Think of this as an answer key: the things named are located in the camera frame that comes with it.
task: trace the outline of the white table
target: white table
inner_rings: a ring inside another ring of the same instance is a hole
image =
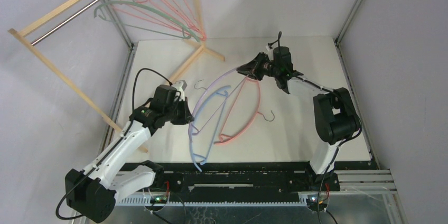
[[[190,110],[193,112],[196,102],[203,93],[202,89],[196,90],[193,87],[198,80],[203,80],[198,83],[199,86],[208,86],[223,73],[249,62],[259,52],[266,51],[266,44],[274,39],[208,40],[208,47],[226,56],[226,62],[204,54],[181,77],[188,83],[185,95],[188,97]],[[347,88],[340,60],[330,37],[283,37],[281,44],[290,48],[295,70],[324,86]],[[117,123],[124,126],[131,114],[132,85],[140,68],[152,68],[169,77],[193,50],[181,40],[140,41]],[[233,89],[241,79],[243,76],[235,72],[220,82],[218,87],[231,85]],[[153,96],[155,88],[163,83],[164,80],[159,76],[148,71],[142,72],[137,83],[136,107]],[[213,146],[208,162],[291,162],[311,159],[320,140],[314,124],[312,97],[315,93],[305,91],[299,97],[287,95],[279,90],[275,80],[269,77],[265,77],[260,86],[262,92],[260,111],[266,114],[267,118],[271,118],[270,110],[272,110],[275,120],[267,122],[262,116],[257,116],[243,135],[226,145]],[[255,109],[255,90],[254,84],[249,84],[242,90],[240,99],[227,122],[225,133],[238,131],[248,120],[249,113]],[[203,113],[196,117],[197,125],[203,124],[222,100],[223,98],[213,99]],[[217,119],[217,116],[214,117],[211,124],[194,138],[196,153],[204,155],[207,152]],[[144,144],[149,150],[148,153],[136,151],[127,161],[191,162],[187,131],[188,125],[173,126],[167,123]],[[345,144],[337,157],[337,161],[368,160],[370,155],[363,135]]]

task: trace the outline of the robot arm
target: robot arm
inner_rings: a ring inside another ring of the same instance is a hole
[[[194,120],[188,109],[185,88],[185,81],[157,87],[149,107],[142,105],[133,111],[119,138],[82,171],[72,169],[67,173],[66,199],[69,207],[99,223],[110,215],[117,202],[153,184],[155,167],[140,165],[125,175],[117,176],[117,173],[126,159],[166,122],[185,125]]]
[[[321,141],[307,169],[310,184],[314,186],[320,183],[323,174],[333,170],[338,148],[346,140],[352,139],[353,134],[360,130],[361,123],[354,111],[348,90],[326,88],[294,70],[290,50],[288,47],[280,46],[279,38],[274,42],[278,42],[278,47],[273,49],[273,60],[261,52],[249,63],[238,67],[237,71],[255,80],[262,80],[263,76],[273,77],[278,88],[287,94],[300,95],[303,93],[303,88],[318,93],[313,98],[313,103],[316,130]]]

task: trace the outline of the metal rail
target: metal rail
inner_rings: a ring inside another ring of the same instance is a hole
[[[344,38],[344,35],[347,32],[348,27],[350,26],[352,20],[356,16],[356,13],[358,12],[358,9],[361,6],[363,1],[364,0],[355,0],[354,4],[349,12],[349,15],[347,16],[346,21],[344,22],[341,30],[339,31],[338,36],[334,39],[334,44],[336,44],[336,46],[339,46],[339,44],[341,43],[342,39]]]
[[[70,17],[68,17],[67,19],[65,19],[64,21],[62,21],[61,23],[59,23],[56,27],[52,28],[50,31],[46,32],[45,34],[43,34],[41,37],[37,38],[36,40],[34,40],[31,45],[35,46],[36,44],[40,43],[42,40],[44,40],[45,38],[49,37],[51,34],[53,34],[54,32],[56,32],[58,29],[60,29],[61,27],[63,27],[64,25],[66,25],[67,23],[71,22],[74,18],[78,17],[80,14],[82,14],[83,12],[85,12],[87,9],[91,8],[93,5],[95,5],[96,3],[98,3],[100,0],[93,0],[90,3],[88,3],[87,5],[85,5],[83,8],[81,8],[80,10],[78,10],[77,12],[75,12],[74,14],[72,14]]]
[[[107,2],[110,2],[110,0],[102,0],[101,2],[102,3],[107,3]],[[107,15],[109,15],[110,19],[112,19],[114,21],[114,26],[117,29],[118,33],[123,38],[123,41],[125,41],[126,45],[129,48],[131,48],[132,47],[132,40],[130,39],[128,33],[126,32],[126,30],[125,30],[125,28],[124,28],[124,26],[122,24],[122,21],[121,21],[120,17],[118,16],[117,12],[110,5],[107,5],[107,6],[103,7],[103,8],[106,11]]]

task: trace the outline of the green hanger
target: green hanger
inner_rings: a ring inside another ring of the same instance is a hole
[[[159,34],[164,34],[164,35],[169,35],[169,36],[173,36],[175,38],[182,38],[182,39],[190,39],[190,38],[194,38],[197,42],[200,42],[201,40],[199,39],[199,37],[194,33],[194,31],[192,31],[190,28],[188,28],[187,26],[185,26],[183,23],[179,22],[178,20],[174,19],[173,17],[146,5],[142,5],[139,3],[135,3],[135,2],[131,2],[131,1],[110,1],[110,2],[106,2],[106,3],[102,3],[101,5],[97,6],[94,10],[94,17],[97,17],[97,11],[99,9],[101,9],[104,6],[107,5],[114,5],[114,4],[118,4],[118,5],[131,5],[131,6],[136,6],[139,8],[142,8],[144,10],[148,10],[151,11],[157,15],[159,15],[160,17],[165,18],[166,20],[176,24],[178,27],[180,27],[182,29],[182,36],[179,35],[173,35],[173,34],[169,34],[169,33],[165,33],[165,32],[160,32],[160,31],[156,31],[156,30],[151,30],[151,29],[146,29],[143,27],[139,27],[139,26],[134,26],[134,25],[129,25],[129,24],[125,24],[122,22],[116,22],[116,21],[112,21],[112,20],[108,20],[106,19],[106,17],[104,15],[99,14],[98,17],[100,17],[102,20],[106,21],[106,22],[112,22],[112,23],[117,23],[117,24],[121,24],[123,26],[129,26],[129,27],[134,27],[136,29],[141,29],[141,30],[147,30],[147,31],[151,31],[151,32],[155,32],[155,33],[159,33]]]

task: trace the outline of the wooden stand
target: wooden stand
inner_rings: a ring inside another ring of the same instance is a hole
[[[42,25],[47,23],[48,21],[52,20],[65,10],[71,8],[74,4],[78,3],[80,0],[68,0],[67,2],[63,3],[62,5],[58,6],[51,12],[44,15],[42,18],[38,19],[37,21],[31,23],[29,26],[25,27],[21,31],[17,31],[15,29],[10,29],[8,32],[14,36],[19,42],[21,42],[31,53],[33,53],[39,60],[41,60],[51,71],[53,71],[62,81],[64,81],[75,93],[77,93],[90,107],[92,107],[103,119],[104,121],[112,127],[114,130],[120,132],[122,129],[112,120],[110,119],[99,107],[96,105],[89,97],[87,97],[84,92],[81,91],[81,89],[76,86],[70,79],[68,79],[49,59],[47,59],[37,48],[35,48],[25,37],[29,35],[30,33],[34,32],[35,30],[39,29]],[[201,14],[201,7],[200,7],[200,0],[193,0],[194,1],[194,8],[197,14],[197,19],[199,22],[199,28],[203,30],[202,25],[202,14]],[[194,63],[199,56],[202,53],[208,53],[212,56],[225,61],[225,58],[223,55],[219,54],[216,51],[210,50],[206,47],[206,43],[195,43],[192,41],[186,41],[191,46],[194,46],[197,48],[195,52],[191,54],[191,56],[182,64],[178,70],[170,77],[170,81],[176,81],[178,78],[184,74],[188,68],[191,66],[192,63]],[[148,152],[148,150],[140,146],[139,150],[142,152]]]
[[[201,10],[201,1],[200,0],[193,0],[193,4],[194,4],[194,11],[196,12],[196,17],[198,19],[198,24],[199,24],[199,29],[200,30],[204,30],[204,25],[202,23],[202,10]],[[184,64],[182,64],[177,71],[171,75],[170,77],[170,81],[171,82],[175,82],[179,79],[180,76],[182,76],[187,70],[188,68],[205,52],[208,53],[214,57],[216,57],[217,59],[221,60],[221,61],[225,61],[226,57],[224,57],[223,55],[221,55],[220,53],[207,48],[207,45],[205,42],[201,42],[201,43],[196,43],[190,40],[184,40],[185,43],[193,46],[196,48],[196,51],[194,51],[190,57],[184,62]]]

